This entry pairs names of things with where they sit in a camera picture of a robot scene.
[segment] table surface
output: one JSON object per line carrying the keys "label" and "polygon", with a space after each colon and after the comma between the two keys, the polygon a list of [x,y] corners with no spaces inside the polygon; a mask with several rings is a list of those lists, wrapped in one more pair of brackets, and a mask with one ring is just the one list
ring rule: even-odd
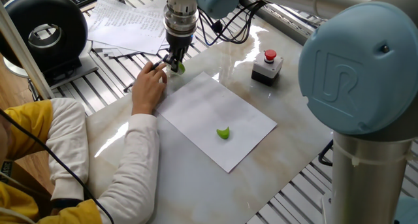
{"label": "table surface", "polygon": [[[280,79],[272,87],[251,79],[255,56],[267,49],[284,58]],[[301,45],[271,25],[255,20],[245,44],[219,43],[188,60],[184,75],[169,75],[167,95],[204,71],[278,126],[228,174],[157,115],[161,152],[150,223],[245,223],[319,153],[332,135],[312,115],[300,93],[301,50]],[[87,120],[88,185],[96,197],[117,169],[130,113],[128,95]]]}

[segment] fingers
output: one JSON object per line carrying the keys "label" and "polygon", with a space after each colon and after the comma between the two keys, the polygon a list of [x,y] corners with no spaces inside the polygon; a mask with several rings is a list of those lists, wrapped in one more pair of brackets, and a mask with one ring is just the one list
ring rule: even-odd
{"label": "fingers", "polygon": [[165,72],[162,69],[157,71],[157,73],[153,77],[153,79],[157,80],[157,81],[159,81],[160,78],[163,79],[164,84],[167,83],[167,75],[165,74]]}
{"label": "fingers", "polygon": [[139,73],[139,75],[148,74],[150,72],[151,68],[152,68],[152,62],[149,61],[145,64],[145,67],[142,68],[142,71]]}
{"label": "fingers", "polygon": [[164,89],[165,89],[165,87],[166,87],[167,85],[166,84],[164,84],[164,83],[159,83],[159,89],[161,90],[161,92],[163,92],[164,91]]}
{"label": "fingers", "polygon": [[165,63],[160,64],[157,68],[155,68],[157,71],[162,71],[167,65]]}

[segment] wire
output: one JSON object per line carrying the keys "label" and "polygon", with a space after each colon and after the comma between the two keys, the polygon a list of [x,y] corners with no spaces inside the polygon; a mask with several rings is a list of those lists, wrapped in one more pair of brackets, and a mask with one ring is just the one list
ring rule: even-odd
{"label": "wire", "polygon": [[322,150],[321,153],[319,153],[319,157],[318,160],[321,164],[326,165],[326,166],[332,166],[332,163],[325,161],[324,160],[324,156],[325,154],[332,148],[332,145],[334,145],[334,140],[331,140],[327,146],[325,146],[324,150]]}
{"label": "wire", "polygon": [[40,197],[42,197],[42,198],[44,198],[44,199],[49,199],[49,197],[48,197],[47,195],[42,194],[42,193],[39,193],[38,191],[35,191],[34,189],[31,189],[31,188],[29,188],[29,187],[25,186],[24,184],[21,184],[20,182],[18,182],[18,181],[16,181],[15,179],[13,179],[13,178],[11,178],[11,177],[7,176],[7,175],[6,175],[6,174],[4,174],[3,172],[0,172],[0,175],[4,176],[4,177],[5,177],[5,178],[7,178],[9,181],[14,182],[16,185],[19,185],[20,187],[22,187],[22,188],[24,188],[24,189],[26,189],[26,190],[28,190],[28,191],[30,191],[30,192],[35,193],[35,194],[39,195]]}
{"label": "wire", "polygon": [[19,129],[21,132],[26,134],[29,138],[32,138],[35,142],[40,144],[71,176],[77,180],[77,182],[84,188],[87,195],[94,201],[94,203],[101,209],[103,212],[109,217],[109,220],[112,224],[114,224],[112,216],[107,212],[107,210],[97,201],[97,199],[91,194],[91,191],[88,189],[88,187],[84,184],[84,182],[73,172],[71,169],[69,169],[65,163],[63,163],[58,156],[47,146],[45,143],[43,143],[41,140],[39,140],[37,137],[32,135],[30,132],[28,132],[26,129],[24,129],[22,126],[20,126],[18,123],[16,123],[6,112],[0,109],[0,115],[2,115],[7,121],[9,121],[13,126],[15,126],[17,129]]}
{"label": "wire", "polygon": [[[235,14],[235,16],[233,16],[231,18],[231,20],[225,25],[225,27],[222,29],[222,31],[217,35],[217,37],[212,42],[208,42],[208,40],[206,38],[206,32],[204,31],[202,18],[205,19],[205,21],[209,25],[210,24],[213,25],[213,21],[212,21],[212,19],[209,18],[209,16],[203,10],[199,9],[199,11],[200,11],[199,18],[200,18],[201,25],[202,25],[203,38],[204,38],[205,43],[208,46],[211,46],[211,45],[215,44],[218,39],[221,39],[222,41],[226,41],[226,42],[231,42],[231,43],[234,43],[234,44],[242,44],[242,43],[246,42],[248,37],[249,37],[249,29],[251,27],[251,20],[252,20],[253,16],[255,15],[255,13],[261,7],[263,7],[264,5],[266,5],[266,2],[260,0],[260,1],[256,1],[254,3],[251,3],[247,6],[245,6],[244,8],[242,8],[238,13]],[[235,36],[233,36],[231,38],[225,36],[224,32],[229,29],[229,26],[232,24],[233,20],[236,19],[238,17],[238,15],[240,15],[241,13],[243,13],[245,10],[247,10],[249,8],[250,8],[249,12],[246,12],[246,14],[247,14],[246,17],[248,17],[248,19],[246,18],[246,23],[243,26],[243,28],[240,30],[240,32],[238,32]]]}
{"label": "wire", "polygon": [[6,209],[6,208],[2,208],[2,207],[0,207],[0,213],[4,213],[4,214],[8,214],[8,215],[10,215],[10,216],[18,217],[18,218],[20,218],[20,219],[22,219],[22,220],[26,221],[27,223],[30,223],[30,224],[35,224],[35,222],[34,222],[34,221],[32,221],[32,219],[30,219],[30,218],[26,217],[26,216],[25,216],[25,215],[23,215],[23,214],[19,214],[18,212],[15,212],[15,211],[13,211],[13,210],[8,210],[8,209]]}
{"label": "wire", "polygon": [[33,99],[33,101],[40,100],[40,95],[37,94],[37,90],[33,87],[31,79],[27,79],[27,88],[32,93],[32,99]]}

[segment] emergency stop button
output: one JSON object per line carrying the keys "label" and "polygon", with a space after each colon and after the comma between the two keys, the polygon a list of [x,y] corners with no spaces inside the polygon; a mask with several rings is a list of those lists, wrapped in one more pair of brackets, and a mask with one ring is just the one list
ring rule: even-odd
{"label": "emergency stop button", "polygon": [[274,61],[274,58],[277,56],[276,51],[274,50],[267,50],[265,53],[265,61],[267,63],[272,63]]}

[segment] white cable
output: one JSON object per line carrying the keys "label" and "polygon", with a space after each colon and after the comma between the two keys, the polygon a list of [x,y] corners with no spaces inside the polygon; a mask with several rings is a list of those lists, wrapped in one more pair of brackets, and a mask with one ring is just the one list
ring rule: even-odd
{"label": "white cable", "polygon": [[317,7],[317,3],[318,3],[318,0],[312,0],[312,2],[313,2],[313,11],[315,12],[315,16],[319,16],[319,13],[318,13],[318,7]]}
{"label": "white cable", "polygon": [[415,162],[417,162],[417,163],[418,163],[418,157],[417,157],[417,156],[415,156],[415,155],[412,153],[412,150],[410,150],[410,151],[408,152],[408,154],[406,155],[406,160],[407,160],[407,161],[415,161]]}
{"label": "white cable", "polygon": [[23,214],[19,214],[18,212],[15,212],[13,210],[8,210],[6,208],[1,208],[0,207],[0,212],[1,213],[4,213],[4,214],[8,214],[10,216],[14,216],[14,217],[20,218],[20,219],[22,219],[22,220],[24,220],[24,221],[26,221],[26,222],[28,222],[30,224],[35,224],[35,222],[32,219],[26,217]]}
{"label": "white cable", "polygon": [[390,165],[390,164],[397,163],[397,162],[399,162],[401,160],[404,160],[404,159],[410,160],[410,159],[408,159],[408,156],[411,153],[411,152],[409,152],[406,155],[400,156],[399,158],[391,159],[391,160],[387,160],[387,161],[373,161],[373,160],[370,160],[370,159],[360,159],[358,157],[355,157],[354,155],[351,155],[349,152],[344,150],[340,145],[338,145],[338,143],[335,143],[335,141],[334,141],[334,148],[336,148],[337,150],[342,152],[345,156],[350,158],[354,167],[358,166],[360,163],[365,164],[365,165],[377,165],[377,166]]}
{"label": "white cable", "polygon": [[39,196],[40,196],[40,197],[42,197],[42,198],[45,198],[45,199],[50,199],[47,195],[42,194],[42,193],[39,193],[38,191],[35,191],[35,190],[33,190],[33,189],[31,189],[31,188],[29,188],[29,187],[25,186],[24,184],[21,184],[20,182],[18,182],[18,181],[16,181],[15,179],[13,179],[13,178],[11,178],[11,177],[7,176],[6,174],[4,174],[4,173],[3,173],[3,172],[1,172],[1,171],[0,171],[0,175],[4,176],[5,178],[9,179],[10,181],[12,181],[12,182],[16,183],[16,184],[17,184],[17,185],[19,185],[20,187],[22,187],[22,188],[24,188],[24,189],[26,189],[26,190],[28,190],[28,191],[34,192],[35,194],[39,195]]}

